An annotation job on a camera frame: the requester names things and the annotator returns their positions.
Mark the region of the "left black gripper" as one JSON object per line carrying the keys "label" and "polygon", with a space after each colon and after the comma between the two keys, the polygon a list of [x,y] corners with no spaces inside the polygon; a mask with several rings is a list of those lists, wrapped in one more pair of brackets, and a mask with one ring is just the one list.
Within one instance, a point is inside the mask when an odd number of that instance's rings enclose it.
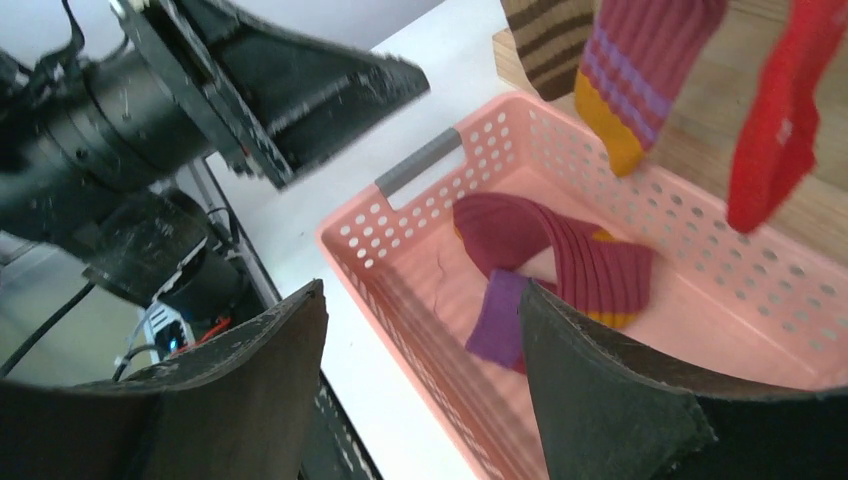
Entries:
{"label": "left black gripper", "polygon": [[281,189],[417,99],[423,70],[229,1],[112,1],[135,49],[231,169]]}

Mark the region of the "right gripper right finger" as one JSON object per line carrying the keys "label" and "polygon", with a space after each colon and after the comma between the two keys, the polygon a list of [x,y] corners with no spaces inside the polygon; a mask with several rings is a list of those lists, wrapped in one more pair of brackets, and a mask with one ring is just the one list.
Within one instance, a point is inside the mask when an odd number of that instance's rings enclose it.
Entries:
{"label": "right gripper right finger", "polygon": [[553,479],[843,479],[847,391],[725,375],[589,319],[536,283],[523,354]]}

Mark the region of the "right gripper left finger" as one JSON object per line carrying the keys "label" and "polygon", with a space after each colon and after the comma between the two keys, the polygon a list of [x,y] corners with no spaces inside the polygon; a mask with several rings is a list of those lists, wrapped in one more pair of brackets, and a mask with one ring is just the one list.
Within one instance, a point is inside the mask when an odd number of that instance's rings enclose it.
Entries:
{"label": "right gripper left finger", "polygon": [[313,280],[123,381],[1,384],[5,479],[294,479],[328,324]]}

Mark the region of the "maroon yellow purple sock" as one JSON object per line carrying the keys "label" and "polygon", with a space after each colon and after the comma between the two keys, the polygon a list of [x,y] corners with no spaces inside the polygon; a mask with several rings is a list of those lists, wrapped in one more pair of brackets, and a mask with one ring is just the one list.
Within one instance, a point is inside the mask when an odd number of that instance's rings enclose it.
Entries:
{"label": "maroon yellow purple sock", "polygon": [[465,343],[482,360],[525,373],[519,304],[530,282],[614,329],[630,324],[649,304],[653,250],[597,224],[504,193],[459,200],[453,224],[487,280]]}

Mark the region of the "pink perforated plastic basket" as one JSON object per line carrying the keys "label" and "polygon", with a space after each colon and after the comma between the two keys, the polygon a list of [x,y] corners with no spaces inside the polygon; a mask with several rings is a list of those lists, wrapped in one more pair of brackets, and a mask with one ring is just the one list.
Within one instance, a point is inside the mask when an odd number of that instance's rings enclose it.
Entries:
{"label": "pink perforated plastic basket", "polygon": [[843,479],[847,269],[498,96],[319,228],[488,479]]}

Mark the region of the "maroon purple striped sock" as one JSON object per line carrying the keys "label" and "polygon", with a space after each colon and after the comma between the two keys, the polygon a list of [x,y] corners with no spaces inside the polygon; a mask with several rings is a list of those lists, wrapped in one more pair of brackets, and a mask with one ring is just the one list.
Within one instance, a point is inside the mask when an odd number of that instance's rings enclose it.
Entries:
{"label": "maroon purple striped sock", "polygon": [[575,107],[602,141],[618,177],[658,141],[673,103],[728,4],[705,0],[604,1],[575,82]]}

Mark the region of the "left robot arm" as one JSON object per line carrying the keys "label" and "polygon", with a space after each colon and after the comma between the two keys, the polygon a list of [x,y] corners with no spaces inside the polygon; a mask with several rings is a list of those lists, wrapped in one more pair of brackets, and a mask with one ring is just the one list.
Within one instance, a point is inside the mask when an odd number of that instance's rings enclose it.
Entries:
{"label": "left robot arm", "polygon": [[69,41],[1,57],[1,227],[82,261],[94,285],[192,321],[243,299],[206,211],[153,185],[219,154],[284,189],[424,94],[424,72],[280,28],[228,1],[115,1],[108,57]]}

